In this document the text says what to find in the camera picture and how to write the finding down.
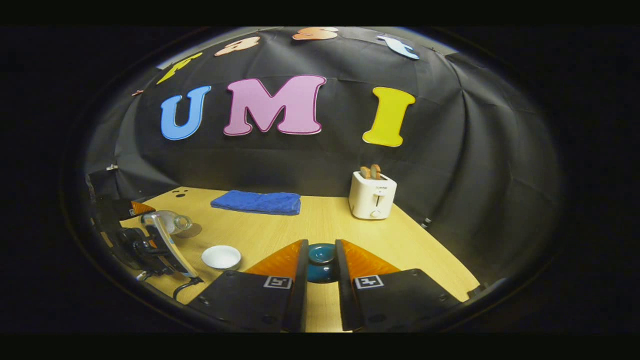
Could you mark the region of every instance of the toaster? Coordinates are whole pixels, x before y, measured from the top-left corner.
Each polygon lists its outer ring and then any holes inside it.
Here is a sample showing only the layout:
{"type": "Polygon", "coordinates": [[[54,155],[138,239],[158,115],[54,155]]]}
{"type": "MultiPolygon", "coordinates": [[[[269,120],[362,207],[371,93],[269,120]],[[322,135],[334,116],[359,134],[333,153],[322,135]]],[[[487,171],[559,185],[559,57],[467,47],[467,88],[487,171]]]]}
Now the toaster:
{"type": "Polygon", "coordinates": [[[383,220],[391,214],[397,183],[380,174],[381,179],[365,179],[354,172],[349,193],[349,208],[353,216],[366,220],[383,220]]]}

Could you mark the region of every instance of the letter m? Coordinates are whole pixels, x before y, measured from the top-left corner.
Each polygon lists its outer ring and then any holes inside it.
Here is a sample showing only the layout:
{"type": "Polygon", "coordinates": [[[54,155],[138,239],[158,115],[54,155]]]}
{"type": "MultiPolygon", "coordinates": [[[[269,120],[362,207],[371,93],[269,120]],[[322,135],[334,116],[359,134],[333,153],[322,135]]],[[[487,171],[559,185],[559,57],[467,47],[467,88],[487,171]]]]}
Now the letter m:
{"type": "Polygon", "coordinates": [[[271,129],[278,114],[285,109],[284,119],[278,130],[285,134],[312,135],[322,130],[316,121],[317,93],[326,83],[321,76],[296,76],[291,78],[275,96],[271,96],[258,79],[236,81],[228,86],[233,92],[231,119],[225,134],[241,136],[251,133],[253,126],[247,122],[247,111],[263,133],[271,129]]]}

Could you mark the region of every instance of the blue towel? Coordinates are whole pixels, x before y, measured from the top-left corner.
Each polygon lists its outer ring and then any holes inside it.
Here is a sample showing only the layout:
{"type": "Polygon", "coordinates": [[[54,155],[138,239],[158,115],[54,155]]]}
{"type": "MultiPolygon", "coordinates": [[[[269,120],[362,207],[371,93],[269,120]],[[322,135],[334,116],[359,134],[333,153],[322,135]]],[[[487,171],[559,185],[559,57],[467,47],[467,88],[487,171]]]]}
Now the blue towel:
{"type": "Polygon", "coordinates": [[[211,207],[245,213],[298,215],[300,214],[300,195],[296,193],[259,194],[231,190],[213,200],[211,207]]]}

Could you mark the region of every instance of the black cable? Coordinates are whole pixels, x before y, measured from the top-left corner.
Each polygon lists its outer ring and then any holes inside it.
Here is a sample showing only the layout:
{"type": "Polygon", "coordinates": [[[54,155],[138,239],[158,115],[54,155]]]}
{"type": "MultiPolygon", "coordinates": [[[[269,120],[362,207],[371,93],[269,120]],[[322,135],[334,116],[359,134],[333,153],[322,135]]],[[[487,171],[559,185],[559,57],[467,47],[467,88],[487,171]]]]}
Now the black cable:
{"type": "Polygon", "coordinates": [[[187,284],[180,286],[179,288],[177,288],[174,292],[173,292],[173,299],[178,301],[178,293],[186,288],[188,288],[189,286],[193,286],[196,284],[200,284],[201,282],[204,282],[201,278],[199,277],[192,277],[191,281],[189,281],[187,284]]]}

